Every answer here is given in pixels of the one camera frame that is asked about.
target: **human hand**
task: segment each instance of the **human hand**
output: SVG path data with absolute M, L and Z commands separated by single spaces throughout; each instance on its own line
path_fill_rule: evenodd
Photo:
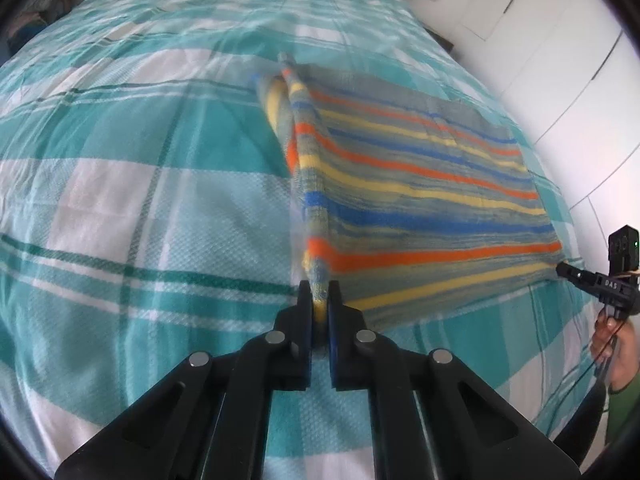
M 595 332 L 591 337 L 590 347 L 594 359 L 602 352 L 602 355 L 598 357 L 598 364 L 613 355 L 609 339 L 614 334 L 618 338 L 618 357 L 612 364 L 610 378 L 611 389 L 616 392 L 627 386 L 640 369 L 638 341 L 634 326 L 629 320 L 623 322 L 612 317 L 607 318 L 604 309 L 602 309 L 595 323 Z

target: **bedsheet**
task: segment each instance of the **bedsheet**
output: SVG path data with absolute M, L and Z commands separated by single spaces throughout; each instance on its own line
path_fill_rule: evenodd
M 279 52 L 509 128 L 579 263 L 519 127 L 400 0 L 87 0 L 0 68 L 0 410 L 49 473 L 191 351 L 234 351 L 292 301 L 296 211 L 252 81 Z M 385 333 L 452 349 L 552 433 L 588 387 L 558 408 L 593 307 L 539 282 Z M 274 395 L 266 477 L 370 478 L 367 406 L 318 352 L 310 390 Z

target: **teal and white plaid fabric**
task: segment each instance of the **teal and white plaid fabric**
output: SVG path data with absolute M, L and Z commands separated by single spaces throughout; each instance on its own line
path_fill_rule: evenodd
M 578 258 L 521 131 L 399 0 L 87 0 L 0 68 L 0 410 L 49 472 L 191 351 L 234 351 L 292 301 L 300 222 L 252 81 L 279 52 L 510 127 Z M 386 333 L 452 349 L 547 431 L 588 387 L 554 416 L 592 318 L 543 282 Z M 366 393 L 332 391 L 322 356 L 271 414 L 267 478 L 372 475 Z

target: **striped towel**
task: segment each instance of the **striped towel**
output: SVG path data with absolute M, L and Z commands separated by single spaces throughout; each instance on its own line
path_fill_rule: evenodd
M 258 94 L 303 210 L 318 320 L 329 279 L 380 326 L 555 276 L 562 245 L 507 128 L 374 76 L 280 62 Z

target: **black cable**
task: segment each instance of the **black cable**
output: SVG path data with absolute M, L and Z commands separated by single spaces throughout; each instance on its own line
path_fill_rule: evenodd
M 583 371 L 580 374 L 580 377 L 578 377 L 575 381 L 574 384 L 571 385 L 571 387 L 566 391 L 566 393 L 564 394 L 564 396 L 562 396 L 562 398 L 560 399 L 560 402 L 558 402 L 556 404 L 556 408 L 554 409 L 553 414 L 551 415 L 551 421 L 549 422 L 549 426 L 546 429 L 546 437 L 549 438 L 549 435 L 551 434 L 551 430 L 554 426 L 554 422 L 556 421 L 556 416 L 558 416 L 558 411 L 560 410 L 560 406 L 562 406 L 562 403 L 565 402 L 566 398 L 569 396 L 569 394 L 574 390 L 574 388 L 578 385 L 578 383 L 584 379 L 585 375 L 587 373 L 589 373 L 589 370 L 591 370 L 596 362 L 598 361 L 598 359 L 600 359 L 600 357 L 602 356 L 602 354 L 604 353 L 604 351 L 606 350 L 607 346 L 610 345 L 610 343 L 613 341 L 613 338 L 615 338 L 616 334 L 620 331 L 620 329 L 623 327 L 623 325 L 625 324 L 625 322 L 620 323 L 620 326 L 616 329 L 616 331 L 611 334 L 611 337 L 609 338 L 609 340 L 607 341 L 607 344 L 604 345 L 602 347 L 602 350 L 600 350 L 600 353 L 598 355 L 596 355 L 596 357 L 593 359 L 593 361 L 591 362 L 591 364 L 589 366 L 587 366 L 587 369 L 585 371 Z

